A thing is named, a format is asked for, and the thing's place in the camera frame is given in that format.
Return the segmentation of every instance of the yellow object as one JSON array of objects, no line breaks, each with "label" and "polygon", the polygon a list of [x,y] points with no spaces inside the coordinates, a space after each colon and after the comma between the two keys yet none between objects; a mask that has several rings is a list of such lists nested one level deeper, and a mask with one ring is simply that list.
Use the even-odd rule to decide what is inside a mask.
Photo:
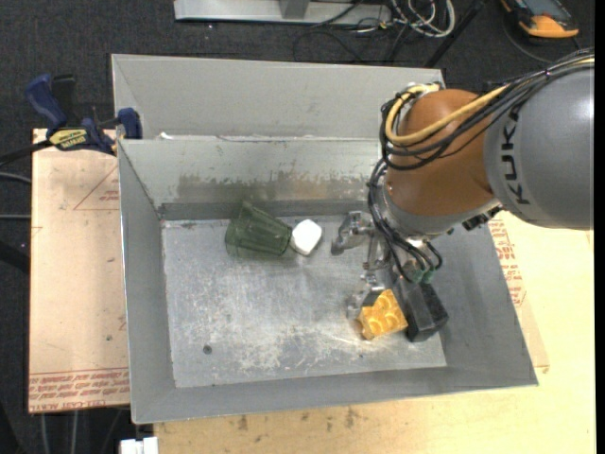
[{"label": "yellow object", "polygon": [[81,128],[63,128],[57,130],[48,141],[56,147],[67,149],[75,145],[86,143],[86,130]]},{"label": "yellow object", "polygon": [[363,306],[357,317],[366,340],[407,328],[407,321],[391,289],[380,293],[372,306]]}]

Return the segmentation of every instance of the gray carpet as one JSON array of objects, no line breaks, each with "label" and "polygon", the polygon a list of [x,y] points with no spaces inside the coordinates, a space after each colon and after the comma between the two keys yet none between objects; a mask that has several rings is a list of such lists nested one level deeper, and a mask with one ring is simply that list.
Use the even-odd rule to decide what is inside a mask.
[{"label": "gray carpet", "polygon": [[[299,38],[308,30],[305,26],[176,23],[173,1],[0,0],[0,75],[4,81],[0,87],[0,155],[27,146],[30,130],[45,124],[24,98],[27,83],[41,73],[73,74],[78,79],[78,113],[90,115],[95,106],[100,118],[106,119],[112,116],[112,53],[384,65],[381,60],[394,42],[391,33],[361,37],[335,30],[348,50],[324,34]],[[452,0],[458,15],[473,1]],[[579,21],[576,44],[594,45],[596,0],[562,1]],[[436,39],[404,42],[389,65],[423,66],[440,44]],[[449,87],[480,92],[486,82],[540,69],[544,66],[541,60],[553,61],[576,50],[571,42],[521,46],[523,50],[510,42],[502,9],[491,0],[452,43],[438,67]],[[3,171],[30,176],[30,160],[14,162]],[[0,214],[28,214],[29,194],[24,183],[0,181]],[[0,220],[0,242],[29,254],[27,221]],[[0,402],[23,449],[44,452],[41,418],[26,413],[28,276],[2,262],[0,300]],[[106,450],[111,452],[114,439],[135,434],[128,419],[127,411],[82,412],[77,452],[100,452],[114,425]],[[45,420],[52,452],[69,452],[73,415]]]}]

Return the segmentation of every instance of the black object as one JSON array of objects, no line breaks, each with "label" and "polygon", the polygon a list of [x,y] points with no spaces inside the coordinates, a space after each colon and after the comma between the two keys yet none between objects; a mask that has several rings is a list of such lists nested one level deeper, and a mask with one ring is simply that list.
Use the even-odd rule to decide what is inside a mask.
[{"label": "black object", "polygon": [[489,222],[498,212],[502,210],[501,206],[497,206],[491,208],[484,214],[479,214],[478,216],[474,216],[469,218],[468,220],[464,220],[462,222],[462,227],[464,227],[467,231],[472,231],[476,227],[480,227],[484,223]]},{"label": "black object", "polygon": [[413,285],[405,280],[398,281],[397,285],[410,341],[425,341],[447,323],[447,311],[432,286],[426,283]]},{"label": "black object", "polygon": [[458,22],[458,24],[452,30],[452,33],[443,40],[443,43],[437,48],[435,54],[433,54],[428,61],[424,64],[424,67],[434,67],[435,64],[443,57],[443,54],[450,48],[462,31],[473,21],[476,15],[485,7],[485,3],[488,0],[475,0],[471,6],[464,12],[464,15]]}]

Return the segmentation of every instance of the yellow clamp label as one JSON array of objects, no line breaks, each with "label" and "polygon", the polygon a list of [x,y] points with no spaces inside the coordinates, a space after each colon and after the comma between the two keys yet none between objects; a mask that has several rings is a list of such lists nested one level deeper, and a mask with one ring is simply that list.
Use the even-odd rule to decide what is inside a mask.
[{"label": "yellow clamp label", "polygon": [[48,141],[56,147],[68,149],[75,145],[86,143],[87,134],[87,131],[83,128],[65,128],[55,132],[55,134],[48,138]]}]

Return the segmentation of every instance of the metal stand base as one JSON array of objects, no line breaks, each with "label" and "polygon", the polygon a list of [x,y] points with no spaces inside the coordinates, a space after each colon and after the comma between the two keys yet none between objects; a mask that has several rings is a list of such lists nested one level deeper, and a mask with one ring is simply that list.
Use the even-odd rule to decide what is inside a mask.
[{"label": "metal stand base", "polygon": [[[177,21],[241,21],[273,22],[281,24],[317,24],[330,20],[348,9],[352,4],[309,2],[302,17],[285,18],[280,0],[175,0],[174,11]],[[362,19],[390,19],[390,11],[381,5],[359,5],[335,25],[354,25]]]}]

